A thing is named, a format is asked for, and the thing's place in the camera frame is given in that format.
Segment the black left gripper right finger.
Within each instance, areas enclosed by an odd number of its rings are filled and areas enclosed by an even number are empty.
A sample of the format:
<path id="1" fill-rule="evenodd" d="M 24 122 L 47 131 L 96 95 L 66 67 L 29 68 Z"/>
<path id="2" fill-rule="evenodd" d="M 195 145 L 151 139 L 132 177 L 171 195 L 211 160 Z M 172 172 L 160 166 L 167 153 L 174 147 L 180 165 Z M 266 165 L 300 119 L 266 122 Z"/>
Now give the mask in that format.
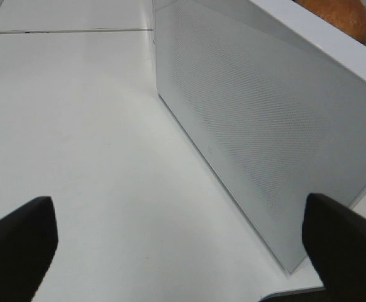
<path id="1" fill-rule="evenodd" d="M 324 194 L 311 193 L 302 244 L 333 301 L 366 301 L 366 218 Z"/>

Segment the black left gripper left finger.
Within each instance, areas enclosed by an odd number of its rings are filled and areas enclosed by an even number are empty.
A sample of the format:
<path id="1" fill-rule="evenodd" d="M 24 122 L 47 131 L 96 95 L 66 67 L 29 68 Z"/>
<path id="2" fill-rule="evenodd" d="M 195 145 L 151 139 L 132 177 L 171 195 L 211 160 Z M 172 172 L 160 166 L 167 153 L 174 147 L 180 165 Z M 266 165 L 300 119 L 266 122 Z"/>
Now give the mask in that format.
<path id="1" fill-rule="evenodd" d="M 53 201 L 41 196 L 0 219 L 0 301 L 31 301 L 58 246 Z"/>

